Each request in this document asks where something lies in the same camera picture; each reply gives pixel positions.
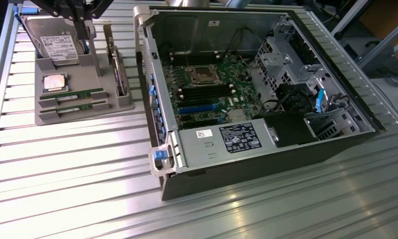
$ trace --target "aluminum workbench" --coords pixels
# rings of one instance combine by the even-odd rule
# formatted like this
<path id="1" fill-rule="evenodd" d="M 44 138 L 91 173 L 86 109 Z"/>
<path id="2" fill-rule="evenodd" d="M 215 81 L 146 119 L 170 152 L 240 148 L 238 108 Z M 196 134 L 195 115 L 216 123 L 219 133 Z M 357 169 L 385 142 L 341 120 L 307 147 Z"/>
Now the aluminum workbench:
<path id="1" fill-rule="evenodd" d="M 0 40 L 0 239 L 398 238 L 398 116 L 361 77 L 352 84 L 387 133 L 325 163 L 162 201 L 135 59 L 138 4 L 164 2 L 115 0 L 95 21 L 102 51 L 102 23 L 114 23 L 136 109 L 48 126 L 34 123 L 34 45 L 8 8 Z M 313 22 L 301 7 L 280 8 Z M 348 57 L 336 63 L 363 74 L 344 62 Z"/>

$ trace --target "slotted aluminum surface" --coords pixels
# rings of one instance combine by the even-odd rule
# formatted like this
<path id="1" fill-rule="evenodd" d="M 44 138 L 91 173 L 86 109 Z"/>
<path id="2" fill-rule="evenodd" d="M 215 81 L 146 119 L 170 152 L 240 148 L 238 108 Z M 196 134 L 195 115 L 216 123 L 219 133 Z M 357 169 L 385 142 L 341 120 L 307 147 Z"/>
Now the slotted aluminum surface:
<path id="1" fill-rule="evenodd" d="M 398 122 L 300 7 L 272 6 L 299 13 L 388 132 L 325 163 L 162 202 L 147 159 L 136 4 L 164 3 L 115 0 L 95 22 L 102 51 L 102 23 L 115 24 L 138 101 L 111 116 L 34 125 L 34 46 L 19 28 L 0 92 L 0 239 L 398 238 Z"/>

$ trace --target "motherboard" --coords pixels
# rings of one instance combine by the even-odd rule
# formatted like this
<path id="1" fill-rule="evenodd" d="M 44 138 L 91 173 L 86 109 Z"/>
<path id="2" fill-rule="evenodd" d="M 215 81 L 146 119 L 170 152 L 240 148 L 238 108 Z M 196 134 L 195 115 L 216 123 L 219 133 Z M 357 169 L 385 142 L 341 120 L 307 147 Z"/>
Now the motherboard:
<path id="1" fill-rule="evenodd" d="M 242 56 L 228 54 L 215 64 L 166 64 L 164 74 L 182 129 L 247 121 L 262 111 Z"/>

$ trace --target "hard drive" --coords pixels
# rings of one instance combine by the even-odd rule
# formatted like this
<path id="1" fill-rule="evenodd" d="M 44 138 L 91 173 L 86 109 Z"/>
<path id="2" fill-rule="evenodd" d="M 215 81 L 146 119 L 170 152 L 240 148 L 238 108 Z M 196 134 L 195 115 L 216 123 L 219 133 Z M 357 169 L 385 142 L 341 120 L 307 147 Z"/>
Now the hard drive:
<path id="1" fill-rule="evenodd" d="M 84 40 L 78 39 L 75 26 L 63 17 L 23 15 L 23 25 L 40 58 L 51 58 L 56 66 L 79 63 L 79 56 L 88 53 Z"/>

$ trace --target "green circuit board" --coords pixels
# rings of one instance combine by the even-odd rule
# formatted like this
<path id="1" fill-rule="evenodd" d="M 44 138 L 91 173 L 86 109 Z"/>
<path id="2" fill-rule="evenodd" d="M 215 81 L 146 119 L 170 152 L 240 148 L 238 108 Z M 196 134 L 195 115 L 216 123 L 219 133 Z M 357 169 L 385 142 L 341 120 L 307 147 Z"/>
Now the green circuit board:
<path id="1" fill-rule="evenodd" d="M 210 121 L 210 125 L 230 123 L 231 118 L 228 112 L 236 109 L 243 109 L 246 118 L 251 120 L 262 110 L 262 104 L 254 84 L 251 80 L 248 81 L 247 79 L 250 76 L 247 64 L 240 57 L 228 54 L 220 63 L 214 65 L 190 66 L 191 69 L 194 67 L 212 67 L 212 69 L 216 70 L 220 79 L 220 86 L 232 84 L 234 88 L 231 88 L 231 91 L 236 90 L 236 92 L 231 93 L 230 96 L 207 99 L 211 101 L 211 105 L 214 105 L 212 111 L 180 114 L 179 103 L 187 101 L 187 99 L 180 98 L 180 88 L 202 89 L 203 86 L 195 85 L 187 66 L 164 65 L 167 85 L 180 128 L 192 128 L 194 126 L 190 125 L 191 122 L 206 122 L 206 120 Z"/>

